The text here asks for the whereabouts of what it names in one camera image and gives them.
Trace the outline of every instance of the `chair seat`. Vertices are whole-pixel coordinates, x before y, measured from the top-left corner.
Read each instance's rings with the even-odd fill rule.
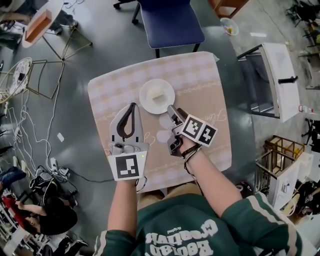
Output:
[[[149,46],[153,49],[199,44],[205,40],[190,4],[158,10],[141,9],[141,15]]]

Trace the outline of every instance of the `khaki pants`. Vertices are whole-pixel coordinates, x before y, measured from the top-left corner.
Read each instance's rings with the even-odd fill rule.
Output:
[[[173,198],[184,194],[196,194],[202,196],[201,190],[195,183],[186,183],[174,188],[168,188],[168,195],[166,195],[165,197],[159,190],[141,194],[137,209],[140,210],[161,200]]]

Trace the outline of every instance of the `chair caster wheel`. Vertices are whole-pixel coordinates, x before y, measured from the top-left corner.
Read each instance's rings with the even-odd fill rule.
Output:
[[[115,9],[117,9],[117,10],[120,10],[120,9],[121,9],[120,4],[118,4],[118,3],[114,4],[113,7],[114,7]]]

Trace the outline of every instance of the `green t-shirt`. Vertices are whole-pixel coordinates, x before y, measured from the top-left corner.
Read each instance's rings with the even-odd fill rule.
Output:
[[[139,210],[136,238],[103,231],[95,248],[93,256],[255,256],[272,249],[299,256],[302,241],[261,193],[234,203],[221,218],[204,196],[184,194]]]

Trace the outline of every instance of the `checkered tablecloth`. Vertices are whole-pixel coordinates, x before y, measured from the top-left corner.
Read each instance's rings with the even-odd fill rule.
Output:
[[[203,149],[220,171],[229,168],[232,154],[227,110],[215,57],[210,52],[148,60],[91,80],[88,93],[106,156],[110,154],[111,121],[122,108],[136,102],[140,108],[144,141],[150,144],[144,169],[147,183],[142,192],[193,180],[183,167],[184,161],[169,154],[167,140],[173,123],[168,114],[150,114],[140,104],[140,88],[151,79],[168,81],[175,91],[176,108],[182,108],[218,129],[211,147]],[[137,190],[143,184],[144,179],[141,179]]]

